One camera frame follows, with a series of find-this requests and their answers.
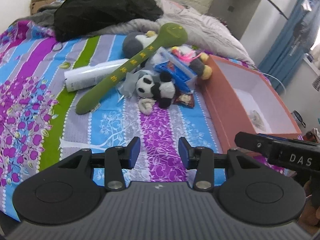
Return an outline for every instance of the cardboard box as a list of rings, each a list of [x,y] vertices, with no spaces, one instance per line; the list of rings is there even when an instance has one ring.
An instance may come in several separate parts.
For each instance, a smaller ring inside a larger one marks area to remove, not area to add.
[[[236,147],[235,135],[240,132],[265,133],[297,139],[301,131],[279,95],[264,76],[226,59],[210,56],[210,79],[201,89],[224,153]],[[257,111],[265,129],[252,124],[251,111]]]
[[[30,14],[35,14],[41,6],[51,4],[53,2],[55,2],[55,0],[31,0]]]

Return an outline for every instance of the white cylinder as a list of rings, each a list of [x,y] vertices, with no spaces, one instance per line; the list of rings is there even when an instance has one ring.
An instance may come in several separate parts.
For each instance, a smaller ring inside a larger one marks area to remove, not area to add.
[[[100,63],[96,66],[87,66],[65,71],[64,78],[68,92],[95,86],[107,75],[112,73],[128,59],[118,59]]]

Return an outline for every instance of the bedsheet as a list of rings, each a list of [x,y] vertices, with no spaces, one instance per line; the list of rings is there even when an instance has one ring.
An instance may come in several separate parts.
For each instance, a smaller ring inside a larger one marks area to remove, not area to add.
[[[65,63],[70,68],[124,58],[124,35],[102,35],[65,42],[61,48],[46,28],[22,21],[0,36],[0,209],[18,220],[12,205],[17,185],[81,148],[93,153],[127,145],[141,138],[135,168],[123,170],[125,182],[189,181],[177,149],[179,137],[192,146],[219,152],[219,143],[199,92],[194,109],[155,106],[150,116],[138,110],[137,98],[118,102],[109,91],[93,113],[76,115],[75,105],[86,90],[68,93],[64,88]],[[104,170],[95,169],[93,180],[103,185]],[[225,180],[215,170],[215,184]]]

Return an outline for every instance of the green plush hammer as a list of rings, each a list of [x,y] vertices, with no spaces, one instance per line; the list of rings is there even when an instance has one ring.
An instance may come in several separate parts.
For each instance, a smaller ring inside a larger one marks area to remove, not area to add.
[[[175,23],[162,25],[158,37],[153,43],[106,76],[99,84],[83,95],[76,106],[76,113],[86,114],[94,109],[103,96],[125,78],[127,72],[134,70],[139,64],[151,57],[160,47],[180,46],[187,40],[188,35],[180,25]]]

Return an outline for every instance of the blue curtain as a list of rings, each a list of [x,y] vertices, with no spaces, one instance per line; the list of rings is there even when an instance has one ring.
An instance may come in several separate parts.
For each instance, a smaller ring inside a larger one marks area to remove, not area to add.
[[[301,60],[305,53],[303,47],[298,46],[295,52],[290,56],[292,51],[291,46],[293,46],[295,40],[293,29],[296,24],[302,20],[304,15],[301,7],[302,2],[303,0],[297,1],[287,23],[258,67],[261,72],[279,79],[284,86],[290,82],[298,66],[301,64]],[[269,79],[273,88],[280,93],[283,88],[279,82],[271,77]]]

